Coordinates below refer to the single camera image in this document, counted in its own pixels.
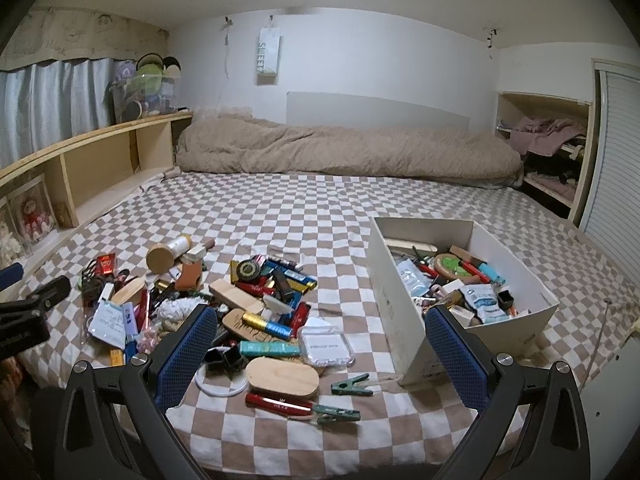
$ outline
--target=framed picture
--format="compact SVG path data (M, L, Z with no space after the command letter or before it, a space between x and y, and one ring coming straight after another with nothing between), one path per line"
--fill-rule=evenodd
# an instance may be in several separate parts
M0 269L20 261L28 251L28 245L24 244L15 226L6 197L0 198Z
M44 175L9 193L7 201L20 238L31 251L37 250L47 237L58 232Z

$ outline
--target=blue mesh gripper pad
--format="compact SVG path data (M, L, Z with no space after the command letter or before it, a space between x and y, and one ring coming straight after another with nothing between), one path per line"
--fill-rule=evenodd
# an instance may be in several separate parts
M460 400L481 412L489 403L487 376L445 317L430 308L424 316L427 339L445 367Z
M158 373L156 406L164 413L180 404L218 329L216 311L206 308Z

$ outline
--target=folded clothes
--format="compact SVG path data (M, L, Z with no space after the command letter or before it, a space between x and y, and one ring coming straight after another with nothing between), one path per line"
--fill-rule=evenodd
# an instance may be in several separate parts
M551 156L569 139L584 134L584 127L571 119L523 117L511 131L508 143L521 155L527 152Z
M575 184L563 184L556 176L540 175L537 173L527 173L527 176L530 177L531 180L542 184L547 189L555 191L556 193L564 196L566 199L571 200L571 202L574 201L576 187Z

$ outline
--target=plastic storage bin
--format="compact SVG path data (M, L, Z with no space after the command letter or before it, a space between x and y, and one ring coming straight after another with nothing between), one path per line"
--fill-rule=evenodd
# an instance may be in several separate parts
M136 75L110 87L116 122L171 114L178 107L180 78L155 74Z
M15 227L14 219L5 197L0 198L0 269L12 263L22 262L29 251Z

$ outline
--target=white wall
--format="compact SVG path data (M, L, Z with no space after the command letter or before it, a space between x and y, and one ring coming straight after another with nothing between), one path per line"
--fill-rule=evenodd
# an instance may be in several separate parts
M484 43L428 23L352 9L260 10L232 16L229 81L221 106L250 106L254 116L286 119L289 91L338 92L441 108L470 118L470 130L494 122L497 61ZM281 29L274 84L255 74L257 38L270 14ZM223 17L170 31L182 65L187 106L215 107L225 77Z
M640 66L640 49L601 43L540 43L499 51L497 89L593 100L591 58Z

